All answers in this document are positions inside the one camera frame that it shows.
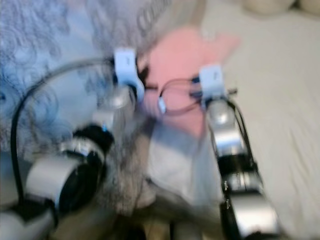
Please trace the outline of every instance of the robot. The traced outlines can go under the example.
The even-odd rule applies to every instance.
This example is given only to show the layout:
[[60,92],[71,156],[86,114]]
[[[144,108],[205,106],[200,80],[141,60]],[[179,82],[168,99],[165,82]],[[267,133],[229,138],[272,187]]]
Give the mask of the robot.
[[[144,97],[144,79],[148,74],[148,68],[138,73],[136,52],[131,48],[117,49],[114,58],[108,61],[114,66],[116,86],[107,101],[114,104],[98,109],[92,122],[77,129],[56,154],[35,162],[18,203],[0,213],[0,240],[42,240],[57,227],[60,218],[79,210],[93,198],[105,177],[105,158],[110,147],[130,121],[136,101],[140,102]],[[206,111],[221,174],[224,202],[220,212],[225,237],[228,240],[258,240],[278,236],[277,215],[264,197],[246,127],[239,108],[230,100],[232,92],[225,89],[221,67],[204,66],[192,82],[201,86],[195,96]],[[166,113],[161,98],[159,108]]]

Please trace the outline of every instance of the pink fabric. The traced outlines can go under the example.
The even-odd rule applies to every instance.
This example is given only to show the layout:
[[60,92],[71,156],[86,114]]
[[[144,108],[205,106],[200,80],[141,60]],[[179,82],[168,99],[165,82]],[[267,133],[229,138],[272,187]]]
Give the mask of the pink fabric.
[[[239,38],[227,34],[218,34],[214,40],[205,40],[194,27],[173,31],[151,50],[148,59],[150,72],[146,83],[158,85],[161,89],[171,79],[191,79],[198,75],[204,65],[222,64],[239,42]],[[160,90],[146,91],[143,102],[145,111],[165,124],[200,137],[205,126],[201,107],[197,106],[182,115],[163,115],[158,108],[159,94]],[[186,94],[172,93],[168,98],[183,106],[194,102]]]

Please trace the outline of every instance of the white plastic mount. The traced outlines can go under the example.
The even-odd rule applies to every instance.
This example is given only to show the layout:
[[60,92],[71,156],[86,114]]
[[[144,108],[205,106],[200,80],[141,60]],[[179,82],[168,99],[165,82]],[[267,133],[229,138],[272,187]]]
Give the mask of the white plastic mount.
[[137,101],[144,99],[145,87],[138,77],[136,51],[133,48],[117,48],[114,51],[114,68],[119,85],[135,87]]
[[226,95],[225,81],[220,65],[206,65],[200,69],[199,79],[203,100]]

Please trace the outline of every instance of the black cable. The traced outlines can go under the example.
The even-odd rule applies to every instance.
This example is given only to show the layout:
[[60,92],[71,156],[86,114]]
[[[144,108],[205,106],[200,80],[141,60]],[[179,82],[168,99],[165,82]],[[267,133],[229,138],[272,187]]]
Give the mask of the black cable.
[[77,61],[73,63],[66,64],[54,71],[49,72],[47,75],[42,77],[36,84],[34,84],[24,95],[24,97],[20,100],[18,106],[15,109],[12,122],[11,122],[11,136],[10,136],[10,150],[11,150],[11,163],[12,169],[16,184],[16,189],[18,193],[18,201],[21,203],[24,200],[24,189],[21,180],[19,163],[18,163],[18,150],[17,150],[17,127],[18,121],[23,110],[27,99],[32,96],[38,89],[40,89],[43,85],[45,85],[50,79],[55,78],[59,75],[62,75],[71,70],[75,70],[78,68],[84,68],[94,65],[102,65],[102,64],[112,64],[112,59],[107,58],[93,58],[89,60]]
[[252,150],[251,150],[251,144],[250,144],[250,141],[249,141],[249,136],[248,136],[248,133],[247,133],[247,127],[246,127],[243,115],[241,113],[241,110],[238,107],[238,105],[235,102],[233,102],[232,100],[230,100],[229,98],[224,97],[222,99],[224,99],[226,101],[226,103],[233,109],[233,111],[235,113],[235,119],[236,119],[237,124],[238,124],[238,126],[240,128],[242,137],[244,139],[244,143],[245,143],[246,148],[248,150],[249,158],[253,161],[254,157],[253,157]]
[[199,104],[201,103],[201,101],[196,101],[186,107],[183,107],[181,109],[178,109],[178,110],[166,110],[165,111],[165,115],[168,115],[168,116],[177,116],[177,115],[181,115],[181,114],[185,114],[193,109],[195,109]]
[[145,86],[145,90],[158,90],[157,86]]
[[[174,84],[178,84],[178,83],[193,83],[193,82],[192,82],[192,79],[187,79],[187,78],[171,79],[168,82],[166,82],[165,85],[163,85],[158,98],[162,98],[163,97],[163,94],[164,94],[165,90],[168,89],[169,85],[174,85]],[[165,115],[167,115],[167,116],[177,116],[177,115],[185,114],[185,113],[193,110],[194,108],[196,108],[200,103],[201,103],[201,100],[197,100],[194,103],[192,103],[192,104],[190,104],[190,105],[188,105],[186,107],[177,109],[177,110],[167,109],[165,111]]]

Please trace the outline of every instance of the silver metal housing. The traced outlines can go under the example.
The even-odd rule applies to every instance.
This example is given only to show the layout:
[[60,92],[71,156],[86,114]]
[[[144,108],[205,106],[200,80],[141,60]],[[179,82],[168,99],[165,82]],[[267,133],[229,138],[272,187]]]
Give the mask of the silver metal housing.
[[92,122],[108,130],[115,138],[121,136],[134,116],[136,100],[133,91],[128,86],[116,86],[99,99],[98,105]]
[[48,155],[33,164],[26,179],[25,193],[49,199],[59,208],[61,191],[80,162],[61,155]]
[[273,207],[259,193],[234,195],[230,198],[242,239],[252,233],[280,234],[278,217]]
[[223,100],[210,103],[207,122],[212,133],[212,141],[218,157],[246,153],[235,113]]

